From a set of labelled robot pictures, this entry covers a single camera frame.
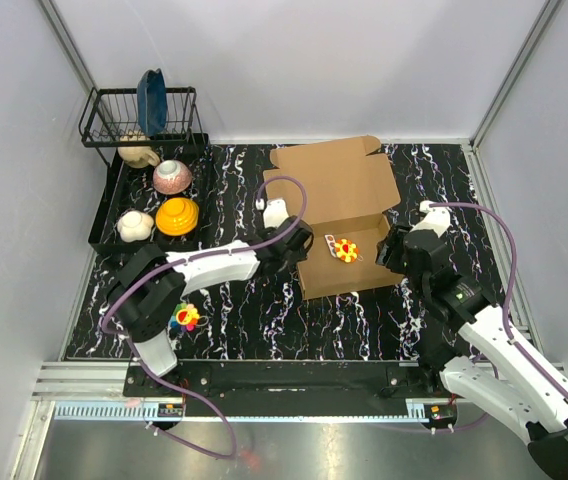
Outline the red yellow flower toy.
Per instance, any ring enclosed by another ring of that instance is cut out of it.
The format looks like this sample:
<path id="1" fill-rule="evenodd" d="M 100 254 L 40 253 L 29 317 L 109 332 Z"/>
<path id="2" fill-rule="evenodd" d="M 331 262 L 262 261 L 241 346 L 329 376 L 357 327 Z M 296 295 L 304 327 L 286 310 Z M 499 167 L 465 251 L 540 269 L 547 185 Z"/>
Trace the red yellow flower toy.
<path id="1" fill-rule="evenodd" d="M 357 244 L 346 238 L 337 238 L 332 234 L 324 235 L 325 243 L 333 258 L 346 264 L 362 261 L 363 257 Z"/>

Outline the brown cardboard box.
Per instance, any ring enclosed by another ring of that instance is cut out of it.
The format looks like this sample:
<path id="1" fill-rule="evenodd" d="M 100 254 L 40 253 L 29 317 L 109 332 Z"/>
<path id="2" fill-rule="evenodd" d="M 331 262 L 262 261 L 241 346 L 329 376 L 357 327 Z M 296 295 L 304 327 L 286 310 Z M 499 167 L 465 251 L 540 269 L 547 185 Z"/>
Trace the brown cardboard box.
<path id="1" fill-rule="evenodd" d="M 401 197 L 381 142 L 370 135 L 270 152 L 269 180 L 286 175 L 298 180 L 307 194 L 302 216 L 314 232 L 305 261 L 297 264 L 303 298 L 359 292 L 399 284 L 403 276 L 375 263 L 377 243 L 390 229 L 385 213 Z M 362 261 L 346 264 L 333 258 L 324 235 L 355 242 Z"/>

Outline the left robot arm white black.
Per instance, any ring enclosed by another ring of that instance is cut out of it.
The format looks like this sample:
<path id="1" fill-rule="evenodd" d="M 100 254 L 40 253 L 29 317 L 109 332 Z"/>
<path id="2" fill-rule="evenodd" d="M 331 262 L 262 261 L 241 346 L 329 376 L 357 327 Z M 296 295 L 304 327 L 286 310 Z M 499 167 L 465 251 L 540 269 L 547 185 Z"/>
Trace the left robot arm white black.
<path id="1" fill-rule="evenodd" d="M 123 335 L 143 367 L 145 384 L 160 396 L 179 386 L 177 356 L 167 326 L 182 299 L 226 282 L 270 276 L 305 260 L 312 228 L 296 216 L 278 220 L 253 236 L 221 247 L 165 252 L 142 247 L 119 271 L 100 326 Z"/>

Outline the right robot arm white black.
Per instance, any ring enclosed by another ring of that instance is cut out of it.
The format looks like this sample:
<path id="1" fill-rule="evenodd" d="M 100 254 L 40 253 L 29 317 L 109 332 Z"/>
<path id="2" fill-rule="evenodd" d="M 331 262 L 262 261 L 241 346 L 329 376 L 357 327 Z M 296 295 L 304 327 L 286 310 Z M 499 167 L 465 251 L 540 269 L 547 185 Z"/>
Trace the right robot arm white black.
<path id="1" fill-rule="evenodd" d="M 474 278 L 456 272 L 441 227 L 394 226 L 377 246 L 378 265 L 404 275 L 426 312 L 496 368 L 485 374 L 447 343 L 421 353 L 418 384 L 430 396 L 461 396 L 526 445 L 552 479 L 568 479 L 568 378 L 519 331 Z"/>

